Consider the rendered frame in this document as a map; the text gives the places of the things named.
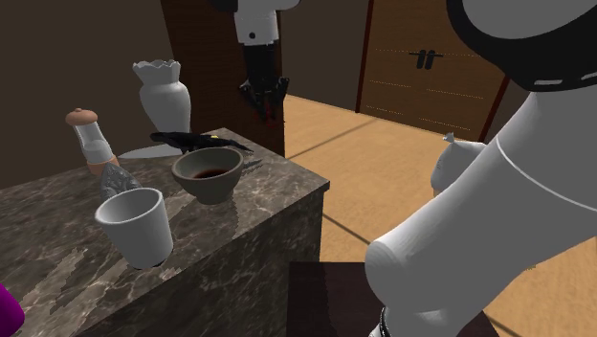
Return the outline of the purple rounded thing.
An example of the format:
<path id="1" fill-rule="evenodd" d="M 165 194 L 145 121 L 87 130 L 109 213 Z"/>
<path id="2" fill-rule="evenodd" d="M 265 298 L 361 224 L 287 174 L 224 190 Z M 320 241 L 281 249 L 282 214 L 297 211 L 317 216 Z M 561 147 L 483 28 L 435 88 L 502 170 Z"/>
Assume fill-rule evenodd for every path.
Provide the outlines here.
<path id="1" fill-rule="evenodd" d="M 25 321 L 19 302 L 0 283 L 0 337 L 11 337 Z"/>

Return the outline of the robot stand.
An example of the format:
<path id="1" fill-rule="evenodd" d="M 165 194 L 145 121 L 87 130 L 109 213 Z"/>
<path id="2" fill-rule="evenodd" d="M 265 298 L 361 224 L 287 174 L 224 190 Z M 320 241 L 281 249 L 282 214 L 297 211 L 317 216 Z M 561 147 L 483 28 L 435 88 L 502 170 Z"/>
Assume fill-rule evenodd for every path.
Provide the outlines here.
<path id="1" fill-rule="evenodd" d="M 286 337 L 432 337 L 387 327 L 362 262 L 292 261 Z"/>

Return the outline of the white cup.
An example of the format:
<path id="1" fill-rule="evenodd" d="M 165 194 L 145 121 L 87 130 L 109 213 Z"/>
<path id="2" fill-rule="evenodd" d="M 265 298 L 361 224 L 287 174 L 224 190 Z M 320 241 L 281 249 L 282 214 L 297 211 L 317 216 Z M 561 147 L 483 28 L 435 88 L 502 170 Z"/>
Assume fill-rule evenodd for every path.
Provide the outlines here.
<path id="1" fill-rule="evenodd" d="M 124 191 L 104 201 L 95 219 L 128 264 L 146 269 L 173 251 L 163 194 L 152 188 Z"/>

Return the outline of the white scalloped vase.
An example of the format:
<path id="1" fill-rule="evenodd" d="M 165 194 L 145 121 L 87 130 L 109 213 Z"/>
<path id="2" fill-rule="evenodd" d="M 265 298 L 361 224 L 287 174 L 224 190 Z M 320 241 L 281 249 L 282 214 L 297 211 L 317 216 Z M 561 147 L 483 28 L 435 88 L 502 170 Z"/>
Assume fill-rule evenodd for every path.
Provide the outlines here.
<path id="1" fill-rule="evenodd" d="M 132 70 L 142 82 L 140 101 L 160 132 L 190 132 L 191 101 L 179 80 L 182 65 L 170 59 L 135 62 Z"/>

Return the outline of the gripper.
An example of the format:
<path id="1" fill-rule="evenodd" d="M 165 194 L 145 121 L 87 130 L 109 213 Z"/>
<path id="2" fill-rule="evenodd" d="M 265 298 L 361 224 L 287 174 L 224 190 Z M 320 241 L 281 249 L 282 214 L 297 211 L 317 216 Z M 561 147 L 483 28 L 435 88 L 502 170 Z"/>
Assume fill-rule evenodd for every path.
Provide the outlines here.
<path id="1" fill-rule="evenodd" d="M 290 80 L 278 77 L 276 72 L 276 43 L 245 45 L 243 47 L 247 77 L 238 90 L 262 122 L 276 121 L 276 112 L 283 104 Z M 265 106 L 262 95 L 256 90 L 270 90 Z"/>

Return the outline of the marble counter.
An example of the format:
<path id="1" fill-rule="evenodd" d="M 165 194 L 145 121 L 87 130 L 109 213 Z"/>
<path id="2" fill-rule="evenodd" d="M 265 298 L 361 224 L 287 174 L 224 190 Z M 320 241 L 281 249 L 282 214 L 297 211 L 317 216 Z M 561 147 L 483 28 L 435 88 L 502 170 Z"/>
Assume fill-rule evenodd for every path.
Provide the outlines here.
<path id="1" fill-rule="evenodd" d="M 283 337 L 288 268 L 320 255 L 327 179 L 254 142 L 227 201 L 206 206 L 169 157 L 125 159 L 164 194 L 174 248 L 137 270 L 94 213 L 100 180 L 76 168 L 0 190 L 0 284 L 25 311 L 17 337 Z"/>

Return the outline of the pepper grinder with tan cap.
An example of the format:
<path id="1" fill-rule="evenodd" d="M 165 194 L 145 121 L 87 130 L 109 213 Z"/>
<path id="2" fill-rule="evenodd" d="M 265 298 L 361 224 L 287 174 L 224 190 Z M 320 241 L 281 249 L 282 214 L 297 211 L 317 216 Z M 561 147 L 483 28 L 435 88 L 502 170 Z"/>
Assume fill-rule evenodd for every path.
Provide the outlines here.
<path id="1" fill-rule="evenodd" d="M 66 115 L 65 122 L 76 132 L 87 167 L 92 174 L 101 176 L 107 164 L 119 165 L 117 157 L 100 130 L 98 115 L 94 111 L 76 108 Z"/>

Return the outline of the grey ornate leaf-shaped piece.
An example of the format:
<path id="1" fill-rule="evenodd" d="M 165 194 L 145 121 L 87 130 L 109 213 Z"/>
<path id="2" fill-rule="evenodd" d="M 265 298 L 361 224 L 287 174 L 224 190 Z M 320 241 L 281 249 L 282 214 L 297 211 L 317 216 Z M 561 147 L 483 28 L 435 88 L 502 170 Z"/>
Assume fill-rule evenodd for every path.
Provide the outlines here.
<path id="1" fill-rule="evenodd" d="M 118 195 L 124 191 L 140 188 L 139 181 L 124 168 L 107 163 L 102 171 L 100 179 L 100 198 L 101 201 Z"/>

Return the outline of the white sack-shaped thing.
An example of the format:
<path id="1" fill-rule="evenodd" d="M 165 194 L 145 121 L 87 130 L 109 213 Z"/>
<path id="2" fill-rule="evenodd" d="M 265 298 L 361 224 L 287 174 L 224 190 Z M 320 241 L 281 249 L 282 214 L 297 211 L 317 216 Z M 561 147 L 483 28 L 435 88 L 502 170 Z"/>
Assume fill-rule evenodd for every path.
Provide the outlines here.
<path id="1" fill-rule="evenodd" d="M 436 196 L 449 187 L 486 147 L 480 142 L 457 141 L 452 132 L 443 140 L 448 146 L 438 157 L 431 173 L 431 188 Z"/>

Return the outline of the brown bowl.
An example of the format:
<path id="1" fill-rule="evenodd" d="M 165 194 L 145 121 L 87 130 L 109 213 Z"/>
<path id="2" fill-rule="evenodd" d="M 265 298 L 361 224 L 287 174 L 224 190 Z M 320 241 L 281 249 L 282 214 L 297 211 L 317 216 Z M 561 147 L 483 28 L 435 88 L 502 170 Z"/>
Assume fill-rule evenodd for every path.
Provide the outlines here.
<path id="1" fill-rule="evenodd" d="M 171 167 L 174 180 L 199 203 L 215 205 L 232 196 L 244 165 L 242 154 L 231 148 L 198 149 L 181 156 Z"/>

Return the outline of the black lizard figure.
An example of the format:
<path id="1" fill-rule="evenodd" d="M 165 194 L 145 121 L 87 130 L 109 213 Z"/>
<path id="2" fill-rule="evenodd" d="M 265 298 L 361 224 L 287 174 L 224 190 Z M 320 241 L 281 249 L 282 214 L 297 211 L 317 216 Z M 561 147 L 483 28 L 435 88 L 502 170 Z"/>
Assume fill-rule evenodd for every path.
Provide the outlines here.
<path id="1" fill-rule="evenodd" d="M 179 148 L 183 154 L 198 149 L 223 146 L 234 146 L 236 148 L 252 152 L 250 148 L 241 145 L 237 141 L 222 139 L 210 134 L 194 134 L 178 131 L 153 132 L 149 135 L 149 138 L 154 142 L 164 143 L 169 146 Z"/>

